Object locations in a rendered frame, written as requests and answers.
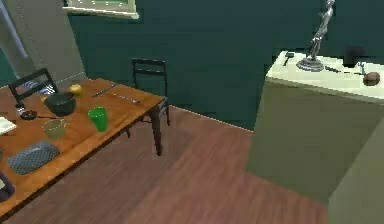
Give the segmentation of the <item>dark knife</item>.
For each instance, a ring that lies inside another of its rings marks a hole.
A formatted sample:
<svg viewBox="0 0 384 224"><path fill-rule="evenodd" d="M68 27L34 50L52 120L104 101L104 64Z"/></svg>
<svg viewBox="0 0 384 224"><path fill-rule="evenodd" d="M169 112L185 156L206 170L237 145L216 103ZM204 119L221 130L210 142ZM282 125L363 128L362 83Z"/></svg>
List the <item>dark knife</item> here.
<svg viewBox="0 0 384 224"><path fill-rule="evenodd" d="M118 83L112 84L111 86L109 86L109 87L107 87L107 88L105 88L105 89L103 89L103 90L98 91L97 93L95 93L94 95L92 95L92 97L97 97L97 96L103 94L104 92L106 92L106 91L108 91L108 90L110 90L110 89L116 87L117 85L119 85L119 84L118 84Z"/></svg>

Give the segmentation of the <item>black ladle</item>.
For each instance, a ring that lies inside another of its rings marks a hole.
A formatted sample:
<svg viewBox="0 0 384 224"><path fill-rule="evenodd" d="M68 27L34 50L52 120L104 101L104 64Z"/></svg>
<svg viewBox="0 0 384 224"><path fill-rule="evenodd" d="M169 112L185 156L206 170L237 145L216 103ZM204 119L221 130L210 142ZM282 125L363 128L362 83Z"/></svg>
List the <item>black ladle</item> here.
<svg viewBox="0 0 384 224"><path fill-rule="evenodd" d="M48 119L48 116L39 116L36 111L28 110L20 113L20 117L23 120L34 120L37 118Z"/></svg>

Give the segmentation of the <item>brown wooden dining table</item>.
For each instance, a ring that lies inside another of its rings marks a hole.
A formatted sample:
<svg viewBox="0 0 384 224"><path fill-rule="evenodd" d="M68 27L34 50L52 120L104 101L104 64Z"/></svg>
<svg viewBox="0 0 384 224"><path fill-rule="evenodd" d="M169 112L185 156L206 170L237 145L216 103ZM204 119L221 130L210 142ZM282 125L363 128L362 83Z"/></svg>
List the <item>brown wooden dining table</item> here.
<svg viewBox="0 0 384 224"><path fill-rule="evenodd" d="M47 136L42 128L45 121L25 121L18 118L14 109L15 100L10 91L7 88L0 89L0 116L14 121L17 125L9 134L0 136L0 150L3 151L0 171L15 186L14 195L0 202L0 224L145 116L151 118L156 152L162 153L158 118L158 104L162 98L124 85L118 85L97 97L92 97L112 84L114 83L101 78L82 82L83 92L77 99L75 112L66 118L66 134L51 142L60 150L60 154L48 164L26 175L14 172L9 167L7 158L45 140ZM113 96L112 93L140 100L141 103L134 104ZM106 131L99 132L88 117L88 111L95 107L104 107L107 111Z"/></svg>

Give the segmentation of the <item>white paper pad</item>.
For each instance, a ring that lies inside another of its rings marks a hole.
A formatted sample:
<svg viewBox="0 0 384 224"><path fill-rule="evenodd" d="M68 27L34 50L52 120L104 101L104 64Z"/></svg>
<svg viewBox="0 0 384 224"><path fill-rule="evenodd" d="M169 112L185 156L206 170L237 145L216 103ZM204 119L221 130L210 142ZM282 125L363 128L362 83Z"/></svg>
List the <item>white paper pad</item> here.
<svg viewBox="0 0 384 224"><path fill-rule="evenodd" d="M0 135L6 134L17 127L16 124L5 117L0 117Z"/></svg>

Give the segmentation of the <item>green plastic cup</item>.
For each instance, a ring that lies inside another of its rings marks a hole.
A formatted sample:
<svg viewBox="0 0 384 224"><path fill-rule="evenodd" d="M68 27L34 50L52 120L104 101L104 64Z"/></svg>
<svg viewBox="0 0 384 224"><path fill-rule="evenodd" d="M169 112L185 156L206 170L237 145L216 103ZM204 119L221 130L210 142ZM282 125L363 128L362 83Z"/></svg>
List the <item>green plastic cup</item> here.
<svg viewBox="0 0 384 224"><path fill-rule="evenodd" d="M107 130L108 118L104 107L95 107L88 111L88 117L99 132Z"/></svg>

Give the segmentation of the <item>dark grey bowl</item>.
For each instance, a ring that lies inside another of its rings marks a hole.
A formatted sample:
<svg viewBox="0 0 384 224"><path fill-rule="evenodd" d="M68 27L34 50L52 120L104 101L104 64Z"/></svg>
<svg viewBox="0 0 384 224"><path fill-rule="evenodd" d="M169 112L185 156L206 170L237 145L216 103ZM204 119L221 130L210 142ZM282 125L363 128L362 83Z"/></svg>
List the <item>dark grey bowl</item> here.
<svg viewBox="0 0 384 224"><path fill-rule="evenodd" d="M72 114L76 108L76 97L72 92L61 92L49 95L44 104L58 117Z"/></svg>

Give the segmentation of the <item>grey checked cloth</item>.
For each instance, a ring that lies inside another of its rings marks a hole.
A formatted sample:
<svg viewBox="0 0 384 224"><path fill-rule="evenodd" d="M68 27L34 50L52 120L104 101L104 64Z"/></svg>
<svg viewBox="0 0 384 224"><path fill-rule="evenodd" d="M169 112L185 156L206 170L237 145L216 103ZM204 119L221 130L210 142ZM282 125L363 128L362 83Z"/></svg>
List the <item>grey checked cloth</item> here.
<svg viewBox="0 0 384 224"><path fill-rule="evenodd" d="M60 154L59 149L52 143L41 140L19 153L8 157L9 167L20 175L31 173L52 161Z"/></svg>

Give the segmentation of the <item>silver fork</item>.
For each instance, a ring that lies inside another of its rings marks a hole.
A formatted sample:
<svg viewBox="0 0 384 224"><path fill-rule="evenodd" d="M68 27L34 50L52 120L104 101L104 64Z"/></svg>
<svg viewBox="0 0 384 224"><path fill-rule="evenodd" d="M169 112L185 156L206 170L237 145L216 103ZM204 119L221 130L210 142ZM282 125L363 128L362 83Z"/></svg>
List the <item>silver fork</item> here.
<svg viewBox="0 0 384 224"><path fill-rule="evenodd" d="M113 95L113 96L116 96L116 97L118 97L118 98L121 98L121 99L129 100L129 101L131 101L131 102L134 103L134 104L141 103L140 100L135 100L135 99L132 99L132 98L129 98L129 97L126 97L126 96L118 95L118 94L115 94L115 93L112 93L112 95Z"/></svg>

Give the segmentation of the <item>pale green cabinet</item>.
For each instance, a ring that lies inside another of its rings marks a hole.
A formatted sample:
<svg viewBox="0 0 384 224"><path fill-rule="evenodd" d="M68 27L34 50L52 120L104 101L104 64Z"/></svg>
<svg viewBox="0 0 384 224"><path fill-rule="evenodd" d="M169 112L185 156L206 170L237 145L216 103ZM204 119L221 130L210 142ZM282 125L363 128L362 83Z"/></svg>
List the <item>pale green cabinet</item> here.
<svg viewBox="0 0 384 224"><path fill-rule="evenodd" d="M321 56L340 70L310 72L283 50L265 76L246 170L327 203L356 156L384 120L384 64L360 59L365 73L378 72L375 86L363 84L358 62Z"/></svg>

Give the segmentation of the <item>black mug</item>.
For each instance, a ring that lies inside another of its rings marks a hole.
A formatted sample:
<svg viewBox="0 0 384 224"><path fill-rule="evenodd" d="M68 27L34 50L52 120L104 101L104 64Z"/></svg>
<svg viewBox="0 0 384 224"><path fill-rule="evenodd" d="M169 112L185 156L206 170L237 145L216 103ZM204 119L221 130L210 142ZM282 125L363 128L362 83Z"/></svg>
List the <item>black mug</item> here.
<svg viewBox="0 0 384 224"><path fill-rule="evenodd" d="M358 46L347 47L344 54L343 65L353 68L358 60L364 56L364 49Z"/></svg>

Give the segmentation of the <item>clear glass cup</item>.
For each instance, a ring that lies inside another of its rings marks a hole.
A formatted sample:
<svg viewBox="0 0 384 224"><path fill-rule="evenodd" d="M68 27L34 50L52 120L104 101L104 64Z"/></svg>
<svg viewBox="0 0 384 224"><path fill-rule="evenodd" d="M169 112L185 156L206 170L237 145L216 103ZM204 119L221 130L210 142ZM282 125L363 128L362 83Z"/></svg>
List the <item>clear glass cup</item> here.
<svg viewBox="0 0 384 224"><path fill-rule="evenodd" d="M47 121L42 128L49 139L57 140L65 135L65 125L64 119L53 119Z"/></svg>

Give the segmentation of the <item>dark purple bottle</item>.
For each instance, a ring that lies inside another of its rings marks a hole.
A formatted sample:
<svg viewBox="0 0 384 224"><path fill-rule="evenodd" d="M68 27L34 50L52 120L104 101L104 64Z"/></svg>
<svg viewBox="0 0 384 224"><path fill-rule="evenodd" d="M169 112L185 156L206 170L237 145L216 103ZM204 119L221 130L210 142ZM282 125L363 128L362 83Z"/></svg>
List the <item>dark purple bottle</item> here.
<svg viewBox="0 0 384 224"><path fill-rule="evenodd" d="M0 202L4 202L12 197L15 193L15 186L9 178L0 171Z"/></svg>

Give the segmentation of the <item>black slatted chair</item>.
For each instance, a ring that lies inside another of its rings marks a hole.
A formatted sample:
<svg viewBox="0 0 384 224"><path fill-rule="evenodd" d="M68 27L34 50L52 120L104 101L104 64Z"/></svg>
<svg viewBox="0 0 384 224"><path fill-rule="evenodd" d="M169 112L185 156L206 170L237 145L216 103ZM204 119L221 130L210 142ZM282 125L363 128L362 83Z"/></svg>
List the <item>black slatted chair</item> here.
<svg viewBox="0 0 384 224"><path fill-rule="evenodd" d="M9 83L8 88L16 100L16 108L23 107L23 100L34 93L51 95L59 92L46 68L39 69L30 75Z"/></svg>
<svg viewBox="0 0 384 224"><path fill-rule="evenodd" d="M160 77L163 87L159 88L163 100L158 105L159 117L166 116L167 125L170 125L169 97L168 97L168 73L165 61L133 58L131 60L133 87L143 91L149 91L149 87L143 87L139 84L138 76L147 75L152 77Z"/></svg>

